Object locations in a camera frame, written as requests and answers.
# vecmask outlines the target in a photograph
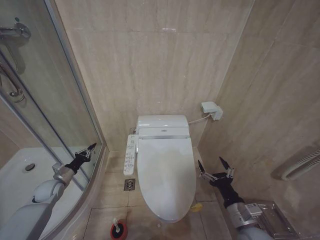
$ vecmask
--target tiled floor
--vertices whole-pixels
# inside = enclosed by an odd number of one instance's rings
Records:
[[[200,160],[196,148],[194,159]],[[139,181],[123,175],[125,153],[111,152],[101,191],[91,210],[85,240],[107,240],[114,217],[125,219],[128,240],[230,240],[230,234],[212,187],[197,178],[195,202],[201,202],[200,212],[189,212],[177,223],[161,222],[148,208],[141,195]],[[123,191],[125,179],[135,178],[135,190]]]

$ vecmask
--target toilet seat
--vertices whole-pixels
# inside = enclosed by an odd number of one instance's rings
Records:
[[[196,192],[190,137],[139,139],[137,173],[142,196],[155,215],[174,223],[188,213]]]

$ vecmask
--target bathroom wall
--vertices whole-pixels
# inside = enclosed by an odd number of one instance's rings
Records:
[[[320,1],[256,0],[198,149],[209,171],[218,156],[236,168],[244,198],[274,200],[302,238],[320,236],[320,166],[294,181],[283,163],[320,146]]]
[[[40,143],[0,99],[0,168],[19,150]]]
[[[203,117],[253,0],[56,0],[111,151],[139,115]],[[190,126],[194,147],[206,122]]]

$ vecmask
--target shower drain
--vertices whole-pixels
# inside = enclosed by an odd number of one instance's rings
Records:
[[[124,180],[124,189],[123,189],[123,191],[135,190],[135,184],[136,184],[136,179],[135,178]]]
[[[28,164],[25,168],[24,168],[24,170],[26,170],[27,172],[29,172],[29,171],[31,171],[32,169],[34,169],[35,168],[35,164],[34,163],[30,163],[30,164]]]

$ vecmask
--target cable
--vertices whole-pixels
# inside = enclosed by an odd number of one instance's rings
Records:
[[[194,121],[190,121],[190,122],[188,122],[188,124],[194,124],[194,123],[196,123],[196,122],[199,122],[199,121],[201,121],[201,120],[203,120],[203,119],[208,118],[210,115],[211,115],[211,113],[209,113],[207,116],[205,116],[205,117],[203,117],[203,118],[200,118],[200,119],[197,119],[197,120],[194,120]]]

